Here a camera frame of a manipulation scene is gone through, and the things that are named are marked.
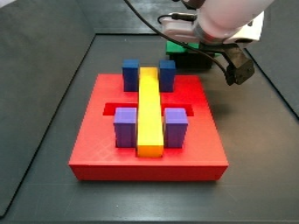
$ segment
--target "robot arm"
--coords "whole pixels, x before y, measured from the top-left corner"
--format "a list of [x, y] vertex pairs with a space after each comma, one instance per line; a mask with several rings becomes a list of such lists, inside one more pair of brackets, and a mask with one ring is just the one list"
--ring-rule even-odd
[[163, 34], [184, 43], [200, 43], [200, 50], [205, 53], [220, 53], [228, 61], [227, 83], [240, 85], [255, 73], [253, 61], [240, 47], [259, 41], [264, 9], [273, 0], [181, 2], [196, 13], [173, 13], [161, 17]]
[[185, 42], [208, 46], [237, 43], [245, 47], [259, 41], [264, 9], [273, 0], [181, 0], [195, 9], [195, 21], [161, 19], [163, 33]]

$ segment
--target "red platform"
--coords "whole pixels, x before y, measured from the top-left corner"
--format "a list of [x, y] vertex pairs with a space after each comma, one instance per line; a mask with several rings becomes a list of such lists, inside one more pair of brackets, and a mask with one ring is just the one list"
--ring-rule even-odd
[[188, 130], [181, 149], [164, 149], [160, 158], [136, 157], [136, 149], [116, 148], [116, 107], [136, 107], [137, 93], [123, 91], [123, 77], [97, 77], [69, 167], [79, 180], [217, 180], [228, 167], [219, 133], [199, 77], [176, 75], [173, 93], [161, 94], [164, 107], [184, 107]]

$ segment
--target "green object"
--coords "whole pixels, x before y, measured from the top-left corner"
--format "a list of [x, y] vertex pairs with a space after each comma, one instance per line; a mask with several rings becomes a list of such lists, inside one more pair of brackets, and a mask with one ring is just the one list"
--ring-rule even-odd
[[[189, 43], [188, 46], [199, 49], [200, 44], [197, 43]], [[187, 53], [188, 49], [185, 49], [183, 46], [176, 45], [173, 42], [167, 41], [165, 42], [165, 55], [171, 55], [175, 53]]]

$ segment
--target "blue block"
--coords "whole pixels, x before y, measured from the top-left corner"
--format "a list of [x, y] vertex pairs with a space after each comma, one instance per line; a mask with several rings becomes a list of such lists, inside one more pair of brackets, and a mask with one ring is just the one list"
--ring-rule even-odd
[[159, 85], [160, 92], [171, 93], [173, 91], [173, 77], [176, 73], [173, 60], [160, 60], [159, 63]]
[[164, 148], [181, 148], [188, 118], [184, 108], [165, 108], [163, 115]]
[[115, 114], [116, 147], [136, 147], [136, 108], [116, 108]]
[[123, 62], [123, 78], [124, 78], [124, 91], [137, 92], [139, 88], [139, 60], [124, 59]]

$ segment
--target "yellow bar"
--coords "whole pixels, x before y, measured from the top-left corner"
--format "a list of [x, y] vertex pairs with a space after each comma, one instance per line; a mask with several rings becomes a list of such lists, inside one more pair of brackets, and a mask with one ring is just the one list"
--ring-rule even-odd
[[159, 158], [164, 153], [161, 103], [156, 67], [140, 67], [137, 103], [137, 156]]

